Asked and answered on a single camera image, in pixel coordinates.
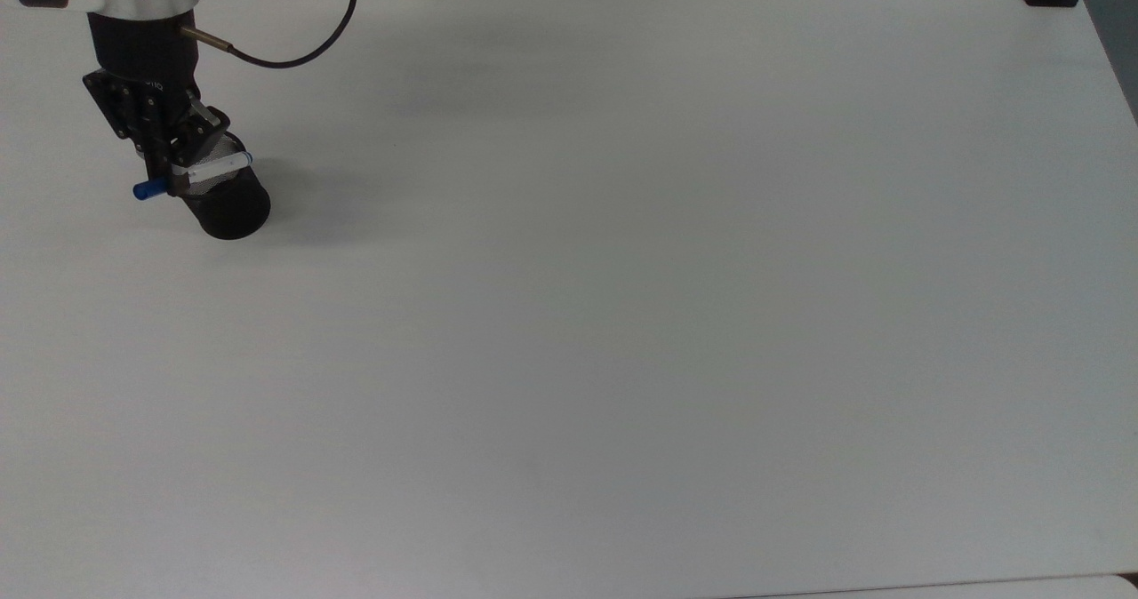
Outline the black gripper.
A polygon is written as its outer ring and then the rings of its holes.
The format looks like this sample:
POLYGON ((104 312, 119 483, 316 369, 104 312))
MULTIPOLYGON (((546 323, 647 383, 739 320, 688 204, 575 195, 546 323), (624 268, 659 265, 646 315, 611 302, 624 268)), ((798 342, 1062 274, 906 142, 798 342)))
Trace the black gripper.
POLYGON ((130 136, 109 82, 125 82, 132 98, 142 102, 147 181, 185 174, 211 155, 231 122, 217 108, 191 102, 200 97, 195 81, 198 48, 181 28, 193 27, 195 13, 160 20, 122 20, 89 13, 88 25, 99 64, 96 79, 102 81, 88 90, 114 134, 130 136))

